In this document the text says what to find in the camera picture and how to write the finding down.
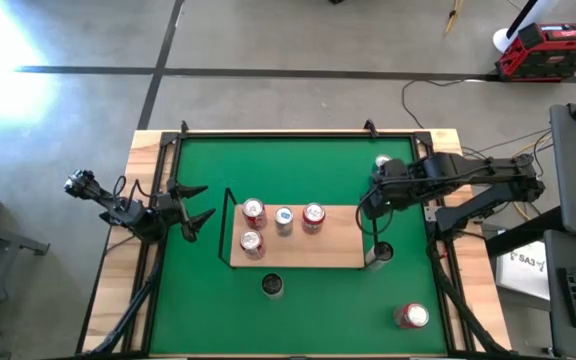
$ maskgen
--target red soda can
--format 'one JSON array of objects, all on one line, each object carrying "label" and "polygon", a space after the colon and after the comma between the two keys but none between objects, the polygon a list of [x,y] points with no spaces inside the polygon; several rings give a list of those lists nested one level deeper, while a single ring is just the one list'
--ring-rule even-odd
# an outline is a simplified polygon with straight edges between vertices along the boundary
[{"label": "red soda can", "polygon": [[309,234],[315,234],[321,230],[326,219],[326,212],[323,206],[317,203],[310,203],[304,207],[303,228]]},{"label": "red soda can", "polygon": [[261,259],[266,253],[264,238],[260,233],[254,230],[248,230],[241,234],[239,245],[241,245],[241,248],[244,250],[246,255],[253,260]]},{"label": "red soda can", "polygon": [[266,226],[266,207],[261,200],[255,198],[246,200],[242,211],[249,228],[261,230]]},{"label": "red soda can", "polygon": [[409,303],[395,310],[394,320],[402,329],[419,329],[428,323],[428,309],[418,303]]}]

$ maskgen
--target wooden table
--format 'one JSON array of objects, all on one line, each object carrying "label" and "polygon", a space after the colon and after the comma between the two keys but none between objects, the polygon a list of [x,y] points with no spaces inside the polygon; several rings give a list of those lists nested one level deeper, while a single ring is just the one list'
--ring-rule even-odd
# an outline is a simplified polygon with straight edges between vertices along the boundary
[{"label": "wooden table", "polygon": [[[282,130],[287,132],[304,132],[310,130]],[[361,132],[368,130],[334,130],[335,132]],[[380,133],[387,132],[415,132],[417,130],[380,130]],[[461,154],[461,146],[457,131],[454,129],[433,129],[427,130],[432,134],[433,147],[435,151],[453,152]],[[150,189],[153,181],[155,163],[159,151],[159,143],[162,132],[165,131],[136,131],[130,156],[126,166],[126,180],[131,184],[134,180],[139,179],[142,188]],[[189,133],[207,133],[217,132],[211,130],[189,131]],[[250,133],[255,131],[223,131],[232,133]],[[168,178],[168,171],[172,152],[169,151],[164,166],[164,181]],[[470,186],[464,186],[453,194],[445,197],[446,206],[457,206],[472,197]],[[480,233],[479,226],[470,224],[467,228],[469,232]],[[127,230],[119,227],[113,227],[110,231],[108,244],[113,244],[129,237]],[[510,349],[510,340],[506,330],[504,317],[502,314],[497,288],[493,279],[486,246],[481,239],[473,236],[463,236],[454,242],[455,253],[459,265],[459,271],[462,279],[464,295],[468,306],[472,309],[475,316],[479,319],[484,328],[493,336],[495,341],[507,349]],[[135,276],[135,267],[139,254],[140,242],[138,240],[129,241],[128,243],[113,249],[109,253],[100,267],[98,281],[93,291],[93,301],[87,318],[87,327],[82,329],[82,336],[79,342],[79,349],[82,351],[94,349],[103,341],[106,334],[115,326],[121,315],[124,313],[131,296],[133,280]],[[149,262],[147,271],[149,271],[154,259],[155,251],[149,251]],[[444,268],[447,272],[447,264],[444,262]],[[450,303],[449,313],[455,334],[455,343],[457,349],[465,349],[463,334],[461,333],[460,320],[456,309]],[[141,345],[142,334],[144,329],[144,319],[147,311],[147,302],[144,303],[139,311],[136,321],[135,332],[133,335],[132,348],[138,349]]]}]

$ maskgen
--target can lid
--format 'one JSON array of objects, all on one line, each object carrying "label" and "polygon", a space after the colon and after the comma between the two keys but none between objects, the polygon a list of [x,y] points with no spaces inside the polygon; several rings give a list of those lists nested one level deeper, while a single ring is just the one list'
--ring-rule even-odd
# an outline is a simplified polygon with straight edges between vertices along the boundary
[{"label": "can lid", "polygon": [[275,221],[277,221],[279,224],[290,224],[292,217],[292,210],[287,207],[280,207],[277,209],[277,211],[275,211]]},{"label": "can lid", "polygon": [[326,216],[326,212],[320,204],[310,203],[304,208],[304,215],[310,221],[320,221]]},{"label": "can lid", "polygon": [[268,274],[264,276],[263,280],[261,280],[261,289],[266,294],[277,294],[281,291],[281,288],[284,286],[283,280],[277,274]]},{"label": "can lid", "polygon": [[261,244],[261,235],[254,230],[246,231],[241,234],[239,243],[244,249],[256,249]]},{"label": "can lid", "polygon": [[380,241],[375,245],[375,257],[379,260],[388,261],[392,259],[394,253],[392,246],[385,241]]},{"label": "can lid", "polygon": [[379,154],[375,158],[375,164],[377,164],[377,167],[381,167],[383,164],[387,163],[390,160],[392,160],[390,158],[390,156],[384,155],[384,154]]},{"label": "can lid", "polygon": [[244,202],[244,215],[257,216],[264,210],[264,203],[259,199],[251,198]]},{"label": "can lid", "polygon": [[421,327],[428,323],[428,310],[421,304],[408,305],[406,316],[414,326]]}]

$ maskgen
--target green mat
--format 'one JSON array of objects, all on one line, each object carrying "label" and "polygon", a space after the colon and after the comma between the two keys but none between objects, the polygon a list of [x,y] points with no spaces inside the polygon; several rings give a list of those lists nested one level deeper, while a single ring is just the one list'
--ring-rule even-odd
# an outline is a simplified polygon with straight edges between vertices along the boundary
[{"label": "green mat", "polygon": [[[356,205],[378,154],[411,162],[408,138],[184,140],[179,180],[208,191],[187,201],[192,214],[217,208],[196,243],[173,227],[151,343],[152,354],[442,354],[446,352],[419,206],[395,213],[380,240],[395,250],[377,272],[356,269],[231,269],[217,257],[224,189],[240,203],[319,202]],[[230,258],[229,206],[224,257]],[[364,249],[372,237],[364,235]],[[285,283],[271,301],[261,292],[269,272]],[[396,307],[420,302],[423,329],[403,330]]]}]

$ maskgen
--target concrete floor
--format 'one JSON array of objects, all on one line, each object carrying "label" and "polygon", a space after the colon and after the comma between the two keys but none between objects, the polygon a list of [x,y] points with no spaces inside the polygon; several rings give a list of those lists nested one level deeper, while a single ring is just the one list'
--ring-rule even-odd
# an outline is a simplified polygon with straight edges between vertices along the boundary
[{"label": "concrete floor", "polygon": [[[19,65],[154,67],[174,0],[0,2],[0,224],[52,243],[20,257],[0,306],[0,348],[14,359],[74,352],[107,232],[93,204],[62,191],[78,168],[111,186],[123,172],[151,76],[10,73]],[[518,10],[505,0],[466,1],[453,32],[452,1],[187,0],[168,67],[487,73],[490,38]],[[576,21],[576,0],[548,20]],[[149,129],[413,128],[405,81],[165,76]],[[407,105],[426,127],[457,128],[482,148],[548,127],[548,107],[576,102],[576,84],[416,83]],[[529,139],[488,154],[511,156]],[[552,153],[536,205],[558,204]],[[490,219],[511,227],[511,208]],[[504,305],[515,350],[550,345],[547,313]]]}]

